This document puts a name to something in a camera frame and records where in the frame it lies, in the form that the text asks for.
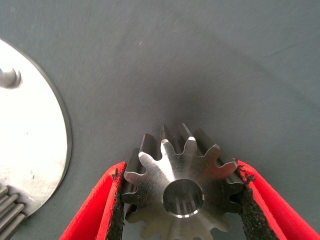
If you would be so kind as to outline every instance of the gray surface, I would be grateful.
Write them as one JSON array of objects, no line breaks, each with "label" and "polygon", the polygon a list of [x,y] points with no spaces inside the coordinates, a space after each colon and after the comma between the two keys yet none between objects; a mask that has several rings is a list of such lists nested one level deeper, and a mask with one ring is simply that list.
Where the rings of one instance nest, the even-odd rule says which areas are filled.
[{"label": "gray surface", "polygon": [[0,37],[50,76],[73,132],[64,181],[13,239],[57,239],[109,166],[179,122],[319,232],[319,29],[311,0],[1,0]]}]

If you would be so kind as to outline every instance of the red clamp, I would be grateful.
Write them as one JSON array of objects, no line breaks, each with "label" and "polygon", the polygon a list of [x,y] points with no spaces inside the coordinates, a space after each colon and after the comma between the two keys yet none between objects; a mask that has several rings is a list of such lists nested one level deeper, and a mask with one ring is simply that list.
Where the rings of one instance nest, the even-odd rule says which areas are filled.
[{"label": "red clamp", "polygon": [[[247,182],[246,189],[250,191],[250,203],[242,204],[241,213],[244,228],[250,228],[249,232],[245,232],[248,239],[261,239],[255,235],[257,233],[264,234],[265,240],[320,240],[320,235],[253,167],[240,160],[238,165],[243,181]],[[120,194],[126,166],[125,162],[121,162],[106,171],[60,240],[122,239],[123,210]],[[258,210],[252,212],[252,205],[257,205]],[[262,226],[261,223],[254,222],[259,221],[260,218],[256,215],[261,213],[269,232],[255,229],[256,226]]]}]

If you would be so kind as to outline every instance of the spur gear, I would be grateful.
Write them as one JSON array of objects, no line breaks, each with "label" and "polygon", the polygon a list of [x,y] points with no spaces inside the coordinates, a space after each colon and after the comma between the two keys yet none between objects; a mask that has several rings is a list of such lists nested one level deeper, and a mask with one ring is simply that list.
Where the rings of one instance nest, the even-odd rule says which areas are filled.
[{"label": "spur gear", "polygon": [[227,232],[225,213],[241,206],[230,196],[243,190],[234,173],[237,163],[221,152],[201,129],[192,133],[182,124],[176,137],[161,127],[160,147],[145,134],[124,173],[124,203],[129,223],[144,221],[141,237],[162,240],[212,240],[210,231]]},{"label": "spur gear", "polygon": [[15,203],[17,199],[17,194],[8,195],[8,187],[0,187],[0,240],[9,240],[26,217],[22,213],[25,206]]}]

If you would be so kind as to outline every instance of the metal pin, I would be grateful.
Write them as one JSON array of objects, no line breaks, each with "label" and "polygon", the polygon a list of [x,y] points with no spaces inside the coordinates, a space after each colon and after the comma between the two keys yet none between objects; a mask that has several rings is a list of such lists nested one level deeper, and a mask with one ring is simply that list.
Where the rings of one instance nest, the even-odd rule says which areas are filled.
[{"label": "metal pin", "polygon": [[17,87],[21,81],[21,74],[14,68],[3,69],[0,68],[0,87],[12,89]]},{"label": "metal pin", "polygon": [[192,206],[192,211],[194,212],[195,210],[197,210],[197,208],[196,208],[195,199],[192,196],[191,192],[189,192],[189,197],[190,197],[190,202],[191,202],[191,206]]},{"label": "metal pin", "polygon": [[185,200],[182,200],[182,205],[183,205],[184,213],[185,213],[185,215],[187,215],[188,209],[187,209],[187,205],[186,205],[186,201]]},{"label": "metal pin", "polygon": [[178,215],[181,215],[181,208],[180,208],[179,198],[177,196],[175,197],[175,205],[176,205],[176,211],[177,211]]}]

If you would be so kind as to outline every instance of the metal gear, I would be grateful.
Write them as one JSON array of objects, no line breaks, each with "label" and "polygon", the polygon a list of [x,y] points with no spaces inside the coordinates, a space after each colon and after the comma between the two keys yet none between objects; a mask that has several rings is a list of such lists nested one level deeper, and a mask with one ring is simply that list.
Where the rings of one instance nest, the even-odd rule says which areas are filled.
[{"label": "metal gear", "polygon": [[15,203],[17,199],[17,194],[8,195],[8,187],[0,187],[0,240],[9,240],[26,217],[22,213],[25,206]]},{"label": "metal gear", "polygon": [[201,129],[192,135],[185,124],[171,137],[161,127],[160,147],[145,134],[124,173],[122,201],[131,204],[129,223],[144,221],[141,237],[160,234],[162,240],[212,240],[210,231],[230,229],[225,213],[241,206],[230,196],[243,190],[234,173],[237,163],[221,152]]}]

